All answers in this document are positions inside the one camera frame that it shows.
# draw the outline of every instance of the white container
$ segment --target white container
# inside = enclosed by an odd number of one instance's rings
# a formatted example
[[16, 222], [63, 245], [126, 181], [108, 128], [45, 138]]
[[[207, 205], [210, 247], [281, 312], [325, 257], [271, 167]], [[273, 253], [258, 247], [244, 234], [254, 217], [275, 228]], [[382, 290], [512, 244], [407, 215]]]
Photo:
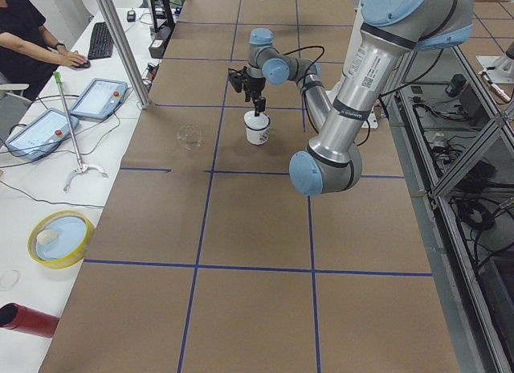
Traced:
[[247, 140], [256, 146], [264, 144], [270, 136], [270, 117], [266, 113], [255, 116], [255, 110], [246, 112], [244, 125], [247, 126]]

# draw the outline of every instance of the red cylinder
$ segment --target red cylinder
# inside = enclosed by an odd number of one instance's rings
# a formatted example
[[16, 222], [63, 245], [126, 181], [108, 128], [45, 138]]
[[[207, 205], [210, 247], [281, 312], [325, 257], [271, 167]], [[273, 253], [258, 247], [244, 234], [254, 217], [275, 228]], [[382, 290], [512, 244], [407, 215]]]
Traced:
[[0, 327], [8, 330], [52, 338], [59, 318], [17, 303], [8, 303], [0, 309]]

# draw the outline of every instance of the white table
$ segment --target white table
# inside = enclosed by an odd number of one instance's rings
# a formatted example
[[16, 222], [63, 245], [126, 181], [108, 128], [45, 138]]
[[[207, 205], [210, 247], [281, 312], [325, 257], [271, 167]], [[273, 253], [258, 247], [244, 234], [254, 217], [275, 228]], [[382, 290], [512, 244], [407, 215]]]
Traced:
[[[137, 22], [127, 23], [127, 10], [118, 9], [118, 14], [142, 74], [147, 63], [159, 63], [158, 60], [150, 57], [148, 51], [151, 35], [149, 25], [144, 23], [150, 23], [151, 16], [145, 14], [148, 13], [148, 10], [137, 9]], [[103, 21], [101, 14], [93, 19], [72, 50], [78, 50], [84, 55], [88, 53], [93, 23], [99, 21]], [[116, 48], [112, 58], [94, 59], [89, 69], [74, 70], [61, 67], [59, 72], [66, 94], [79, 95], [91, 80], [97, 77], [123, 80], [128, 83], [129, 87], [131, 86]], [[40, 96], [58, 94], [56, 83], [51, 79]], [[73, 99], [68, 100], [68, 106], [73, 101]], [[59, 97], [45, 100], [45, 103], [48, 107], [63, 108]], [[37, 103], [32, 105], [22, 122], [28, 123], [34, 120], [43, 111], [43, 105]], [[90, 171], [75, 177], [70, 191], [63, 192], [65, 178], [78, 167], [78, 164], [73, 153], [62, 152], [54, 153], [39, 162], [5, 168], [3, 169], [4, 175], [0, 179], [37, 199], [103, 206], [116, 178], [121, 157], [129, 144], [140, 112], [137, 97], [133, 92], [116, 112], [119, 121], [114, 116], [101, 124], [81, 121], [76, 130], [80, 151], [88, 152], [107, 131], [118, 122], [120, 123], [120, 126], [106, 136], [92, 154], [84, 156], [86, 163], [101, 165], [108, 173], [108, 178], [103, 178], [96, 171]], [[80, 133], [92, 125], [94, 125], [93, 128]], [[73, 150], [71, 141], [64, 142], [57, 150]], [[5, 153], [0, 154], [0, 167], [23, 162], [22, 158], [15, 158]], [[81, 262], [62, 270], [46, 268], [30, 258], [27, 252], [28, 236], [39, 221], [53, 212], [66, 209], [80, 211], [96, 225], [102, 210], [37, 203], [17, 191], [8, 189], [3, 184], [0, 184], [0, 205], [0, 235], [2, 237], [0, 240], [0, 276], [11, 269], [21, 272], [20, 280], [15, 287], [8, 291], [0, 291], [0, 306], [16, 302], [60, 316], [79, 272]], [[0, 345], [2, 345], [0, 347], [0, 365], [2, 366], [0, 370], [5, 373], [37, 371], [47, 353], [50, 342], [51, 340], [47, 338], [12, 330], [0, 330]]]

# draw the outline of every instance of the keyboard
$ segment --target keyboard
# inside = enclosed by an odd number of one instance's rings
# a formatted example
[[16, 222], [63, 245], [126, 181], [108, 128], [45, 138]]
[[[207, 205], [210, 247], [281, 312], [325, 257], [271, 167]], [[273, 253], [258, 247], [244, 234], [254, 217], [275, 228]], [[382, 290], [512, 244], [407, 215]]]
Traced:
[[107, 23], [98, 22], [93, 26], [89, 43], [88, 59], [108, 58], [112, 55], [114, 41], [107, 28]]

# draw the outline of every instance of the person's hand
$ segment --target person's hand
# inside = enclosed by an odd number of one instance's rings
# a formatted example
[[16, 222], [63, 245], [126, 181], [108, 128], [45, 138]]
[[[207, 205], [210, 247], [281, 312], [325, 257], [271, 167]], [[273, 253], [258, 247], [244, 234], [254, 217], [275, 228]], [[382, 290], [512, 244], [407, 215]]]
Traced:
[[66, 55], [61, 55], [59, 65], [61, 66], [79, 66], [85, 64], [88, 59], [77, 51], [69, 51]]

